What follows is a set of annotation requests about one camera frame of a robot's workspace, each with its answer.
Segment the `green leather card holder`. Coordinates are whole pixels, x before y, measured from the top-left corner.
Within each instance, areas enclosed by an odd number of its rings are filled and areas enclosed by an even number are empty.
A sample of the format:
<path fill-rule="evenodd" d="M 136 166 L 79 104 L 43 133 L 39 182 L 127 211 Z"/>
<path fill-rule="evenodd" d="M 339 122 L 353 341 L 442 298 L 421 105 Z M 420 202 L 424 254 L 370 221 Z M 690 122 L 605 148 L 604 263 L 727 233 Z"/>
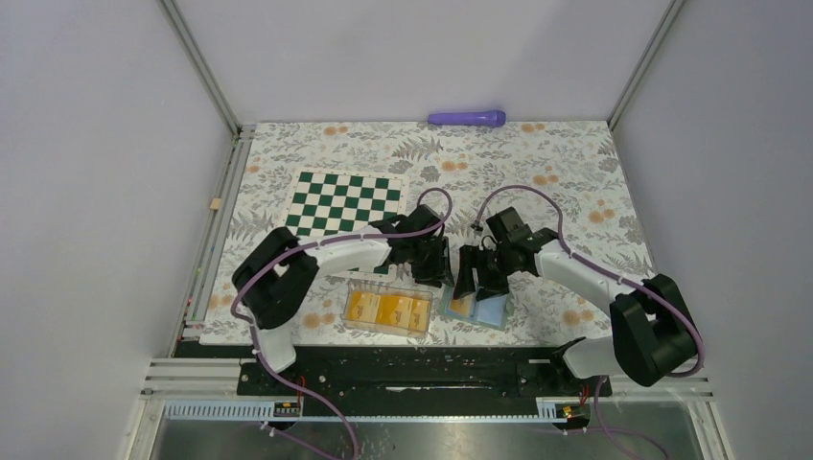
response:
<path fill-rule="evenodd" d="M 509 318 L 513 315 L 515 310 L 512 302 L 512 296 L 511 294 L 507 294 L 500 297 L 476 300 L 473 316 L 471 318 L 463 318 L 451 315 L 447 312 L 448 305 L 452 299 L 453 288 L 445 287 L 438 307 L 440 315 L 454 320 L 474 324 L 479 327 L 499 331 L 505 330 Z"/>

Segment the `clear plastic card box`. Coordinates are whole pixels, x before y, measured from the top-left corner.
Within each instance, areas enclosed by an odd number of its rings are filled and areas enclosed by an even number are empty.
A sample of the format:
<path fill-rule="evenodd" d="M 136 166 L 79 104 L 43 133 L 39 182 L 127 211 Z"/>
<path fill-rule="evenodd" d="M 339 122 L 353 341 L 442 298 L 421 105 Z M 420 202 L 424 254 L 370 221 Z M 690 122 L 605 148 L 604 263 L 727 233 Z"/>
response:
<path fill-rule="evenodd" d="M 432 302 L 429 291 L 361 283 L 350 287 L 341 318 L 349 329 L 424 338 Z"/>

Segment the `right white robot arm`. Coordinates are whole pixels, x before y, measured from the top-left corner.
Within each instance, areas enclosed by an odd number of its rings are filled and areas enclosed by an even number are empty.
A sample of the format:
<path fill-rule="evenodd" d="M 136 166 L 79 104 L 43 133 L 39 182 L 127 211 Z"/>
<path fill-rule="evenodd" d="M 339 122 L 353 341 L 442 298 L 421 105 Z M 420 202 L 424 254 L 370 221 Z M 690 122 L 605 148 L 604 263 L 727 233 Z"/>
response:
<path fill-rule="evenodd" d="M 510 276 L 522 272 L 569 289 L 610 318 L 609 336 L 574 339 L 555 351 L 549 379 L 559 393 L 572 395 L 589 378 L 619 373 L 649 387 L 699 359 L 699 334 L 671 278 L 614 274 L 568 248 L 556 231 L 532 230 L 512 207 L 486 223 L 494 243 L 460 247 L 453 298 L 507 295 Z"/>

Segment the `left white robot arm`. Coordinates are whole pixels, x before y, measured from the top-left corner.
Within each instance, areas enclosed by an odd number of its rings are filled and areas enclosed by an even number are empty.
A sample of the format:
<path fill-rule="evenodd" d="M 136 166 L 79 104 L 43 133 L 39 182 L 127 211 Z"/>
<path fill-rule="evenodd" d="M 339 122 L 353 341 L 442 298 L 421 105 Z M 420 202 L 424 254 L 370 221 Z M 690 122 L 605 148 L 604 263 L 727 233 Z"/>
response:
<path fill-rule="evenodd" d="M 272 230 L 235 269 L 234 306 L 244 306 L 261 382 L 276 394 L 297 381 L 290 321 L 314 281 L 357 268 L 408 265 L 414 281 L 431 287 L 452 283 L 445 219 L 426 204 L 407 215 L 372 221 L 361 228 L 318 238 Z"/>

